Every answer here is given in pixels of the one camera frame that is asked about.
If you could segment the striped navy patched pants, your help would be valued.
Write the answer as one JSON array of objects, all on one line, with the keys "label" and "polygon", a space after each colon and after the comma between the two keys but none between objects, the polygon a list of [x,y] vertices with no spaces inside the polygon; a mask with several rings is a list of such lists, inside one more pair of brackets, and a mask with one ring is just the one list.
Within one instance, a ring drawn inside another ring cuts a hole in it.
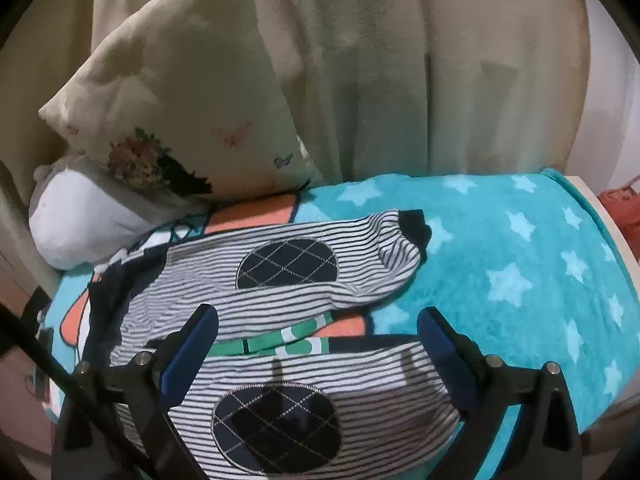
[{"label": "striped navy patched pants", "polygon": [[137,252],[90,289],[82,355],[125,365],[202,304],[218,333],[169,411],[205,479],[387,479],[460,416],[414,335],[326,336],[403,292],[426,259],[420,210],[254,226]]}]

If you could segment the teal cartoon star blanket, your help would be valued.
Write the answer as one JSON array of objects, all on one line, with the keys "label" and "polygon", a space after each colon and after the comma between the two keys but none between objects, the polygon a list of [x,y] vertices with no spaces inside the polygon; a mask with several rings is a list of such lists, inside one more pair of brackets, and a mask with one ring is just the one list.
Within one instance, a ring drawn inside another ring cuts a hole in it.
[{"label": "teal cartoon star blanket", "polygon": [[142,250],[254,226],[355,220],[420,210],[430,227],[426,259],[395,298],[326,329],[326,336],[414,335],[439,310],[485,356],[539,370],[558,363],[578,434],[614,400],[639,364],[639,291],[597,200],[559,172],[413,178],[250,200],[173,221],[102,266],[68,271],[43,322],[55,361],[74,374],[90,330],[90,289],[110,266]]}]

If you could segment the white grey plush pillow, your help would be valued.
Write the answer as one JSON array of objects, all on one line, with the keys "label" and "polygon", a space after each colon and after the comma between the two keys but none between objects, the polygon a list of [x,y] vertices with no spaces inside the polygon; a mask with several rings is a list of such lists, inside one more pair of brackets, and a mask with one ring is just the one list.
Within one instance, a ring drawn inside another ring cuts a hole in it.
[{"label": "white grey plush pillow", "polygon": [[166,190],[133,190],[85,156],[34,171],[28,223],[40,256],[58,270],[110,260],[149,232],[207,204]]}]

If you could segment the red cloth item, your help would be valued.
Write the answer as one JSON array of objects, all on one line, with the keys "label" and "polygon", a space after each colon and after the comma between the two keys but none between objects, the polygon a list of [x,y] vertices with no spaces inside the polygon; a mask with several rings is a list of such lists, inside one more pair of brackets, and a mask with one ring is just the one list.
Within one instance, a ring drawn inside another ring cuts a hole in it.
[{"label": "red cloth item", "polygon": [[640,176],[635,176],[620,188],[598,195],[600,203],[622,232],[636,259],[640,257],[640,195],[634,186],[639,180]]}]

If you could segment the cream floral butterfly pillow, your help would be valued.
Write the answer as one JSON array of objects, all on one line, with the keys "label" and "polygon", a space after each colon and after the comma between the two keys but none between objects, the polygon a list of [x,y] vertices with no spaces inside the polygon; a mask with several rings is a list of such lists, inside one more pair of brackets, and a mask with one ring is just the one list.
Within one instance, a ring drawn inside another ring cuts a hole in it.
[{"label": "cream floral butterfly pillow", "polygon": [[139,190],[235,202],[321,182],[255,0],[150,0],[39,115],[73,150]]}]

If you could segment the beige curtain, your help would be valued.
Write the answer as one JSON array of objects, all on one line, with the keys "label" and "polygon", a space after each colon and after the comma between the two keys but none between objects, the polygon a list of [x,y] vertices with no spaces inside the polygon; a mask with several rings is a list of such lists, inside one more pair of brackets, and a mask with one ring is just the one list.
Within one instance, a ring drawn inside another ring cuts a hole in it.
[{"label": "beige curtain", "polygon": [[[29,229],[34,171],[87,156],[40,108],[150,0],[1,1],[22,10],[1,44],[1,265],[54,289],[63,270],[40,256]],[[587,90],[585,0],[255,6],[296,133],[321,174],[311,188],[378,174],[566,166]]]}]

